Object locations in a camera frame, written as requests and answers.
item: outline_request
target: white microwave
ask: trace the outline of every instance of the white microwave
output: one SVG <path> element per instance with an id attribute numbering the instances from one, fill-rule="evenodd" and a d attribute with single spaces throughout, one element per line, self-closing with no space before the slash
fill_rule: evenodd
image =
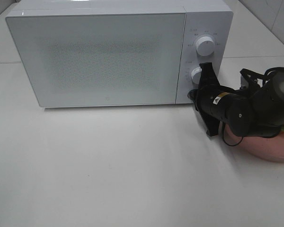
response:
<path id="1" fill-rule="evenodd" d="M 6 17 L 41 107 L 191 103 L 231 20 L 222 0 L 22 0 Z"/>

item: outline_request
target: table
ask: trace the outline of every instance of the table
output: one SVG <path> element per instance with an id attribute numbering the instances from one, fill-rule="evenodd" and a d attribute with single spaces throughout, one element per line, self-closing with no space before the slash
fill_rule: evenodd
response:
<path id="1" fill-rule="evenodd" d="M 240 82 L 284 57 L 233 58 Z M 191 105 L 43 109 L 0 64 L 0 227 L 284 227 L 284 164 L 208 138 Z"/>

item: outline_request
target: pink bowl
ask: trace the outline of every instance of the pink bowl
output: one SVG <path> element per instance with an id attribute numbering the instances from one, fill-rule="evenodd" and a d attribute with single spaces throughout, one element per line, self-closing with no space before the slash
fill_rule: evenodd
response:
<path id="1" fill-rule="evenodd" d="M 237 137 L 231 132 L 228 125 L 226 125 L 225 133 L 228 134 L 234 144 L 241 140 L 241 137 Z M 259 158 L 284 162 L 284 132 L 270 139 L 245 137 L 238 146 Z"/>

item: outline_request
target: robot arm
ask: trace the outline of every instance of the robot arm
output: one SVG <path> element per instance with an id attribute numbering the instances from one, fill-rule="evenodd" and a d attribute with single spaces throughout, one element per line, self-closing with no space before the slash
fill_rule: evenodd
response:
<path id="1" fill-rule="evenodd" d="M 268 69 L 264 75 L 243 69 L 239 90 L 221 86 L 210 62 L 202 69 L 198 89 L 189 92 L 208 131 L 218 135 L 220 122 L 239 137 L 272 138 L 284 124 L 284 68 Z M 263 80 L 261 87 L 257 79 Z"/>

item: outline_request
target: cable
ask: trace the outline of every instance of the cable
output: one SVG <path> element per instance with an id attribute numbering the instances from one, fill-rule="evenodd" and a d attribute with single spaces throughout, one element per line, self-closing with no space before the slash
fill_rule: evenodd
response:
<path id="1" fill-rule="evenodd" d="M 240 140 L 238 143 L 233 144 L 233 145 L 232 145 L 232 144 L 229 144 L 228 142 L 225 141 L 225 137 L 224 137 L 225 126 L 226 126 L 226 124 L 223 122 L 223 123 L 222 123 L 222 140 L 223 140 L 223 142 L 224 142 L 227 146 L 230 146 L 230 147 L 235 147 L 235 146 L 239 145 L 239 144 L 243 141 L 244 137 L 242 137 L 241 140 Z"/>
<path id="2" fill-rule="evenodd" d="M 240 73 L 247 82 L 254 82 L 252 78 L 261 79 L 262 86 L 264 86 L 267 81 L 271 80 L 277 74 L 278 71 L 284 72 L 284 67 L 274 67 L 267 69 L 264 75 L 247 69 L 242 69 Z"/>

